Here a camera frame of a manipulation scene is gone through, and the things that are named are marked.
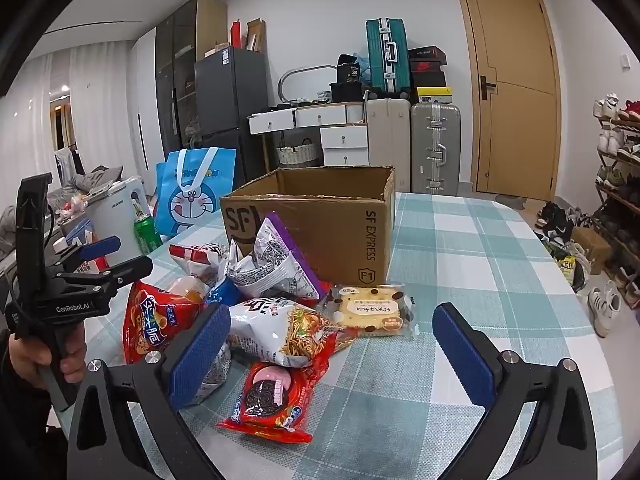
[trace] doraemon face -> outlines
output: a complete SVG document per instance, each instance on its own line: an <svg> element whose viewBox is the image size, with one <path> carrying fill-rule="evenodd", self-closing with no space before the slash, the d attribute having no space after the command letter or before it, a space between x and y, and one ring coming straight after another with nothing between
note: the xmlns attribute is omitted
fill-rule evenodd
<svg viewBox="0 0 640 480"><path fill-rule="evenodd" d="M195 224L197 219L206 213L216 210L216 199L206 184L201 184L189 192L179 188L169 202L169 212L176 223L181 225Z"/></svg>

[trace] blue tote bag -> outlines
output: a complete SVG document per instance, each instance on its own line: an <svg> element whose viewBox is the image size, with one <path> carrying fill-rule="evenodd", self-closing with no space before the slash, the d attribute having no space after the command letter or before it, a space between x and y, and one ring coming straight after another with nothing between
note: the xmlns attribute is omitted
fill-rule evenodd
<svg viewBox="0 0 640 480"><path fill-rule="evenodd" d="M236 150L227 148L169 153L166 163L156 167L158 232L172 237L194 224L209 223L220 209L220 197L233 188L235 164Z"/></svg>

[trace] light blue tablecloth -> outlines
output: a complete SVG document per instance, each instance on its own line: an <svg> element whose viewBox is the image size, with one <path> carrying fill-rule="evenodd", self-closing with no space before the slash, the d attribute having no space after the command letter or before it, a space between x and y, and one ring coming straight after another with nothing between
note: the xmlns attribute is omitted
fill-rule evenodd
<svg viewBox="0 0 640 480"><path fill-rule="evenodd" d="M517 212L495 202L398 194L388 280L415 298L420 336L366 338L336 354L308 410L311 444L278 444L220 430L231 414L246 367L232 363L226 383L203 404L182 412L200 445L228 480L433 479L481 418L432 330L433 309L452 302L499 350L531 363L570 356L580 367L596 431L600 478L622 465L622 430L609 368L570 286ZM176 243L226 243L222 218L193 227ZM145 281L163 287L181 275L167 246L152 254ZM87 360L122 364L122 321L128 288L111 314L87 320ZM526 406L494 470L505 474L532 414ZM135 411L138 422L140 410ZM168 471L148 429L142 438L158 474Z"/></svg>

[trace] teal suitcase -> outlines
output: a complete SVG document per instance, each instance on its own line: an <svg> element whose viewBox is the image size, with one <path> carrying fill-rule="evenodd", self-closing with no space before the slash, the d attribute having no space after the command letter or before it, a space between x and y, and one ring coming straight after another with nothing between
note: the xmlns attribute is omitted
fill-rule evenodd
<svg viewBox="0 0 640 480"><path fill-rule="evenodd" d="M400 19L367 20L371 86L399 96L411 91L409 53Z"/></svg>

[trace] white curtain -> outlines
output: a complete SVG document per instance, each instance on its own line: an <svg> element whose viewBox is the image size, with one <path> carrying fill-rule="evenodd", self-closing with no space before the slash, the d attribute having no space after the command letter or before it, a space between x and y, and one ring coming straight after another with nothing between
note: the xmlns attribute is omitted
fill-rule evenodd
<svg viewBox="0 0 640 480"><path fill-rule="evenodd" d="M60 187L49 116L51 58L26 62L0 99L0 213L15 205L24 177L50 172L49 190Z"/></svg>
<svg viewBox="0 0 640 480"><path fill-rule="evenodd" d="M125 41L71 49L71 115L87 173L96 166L124 166L124 176L137 173L127 107L129 50Z"/></svg>

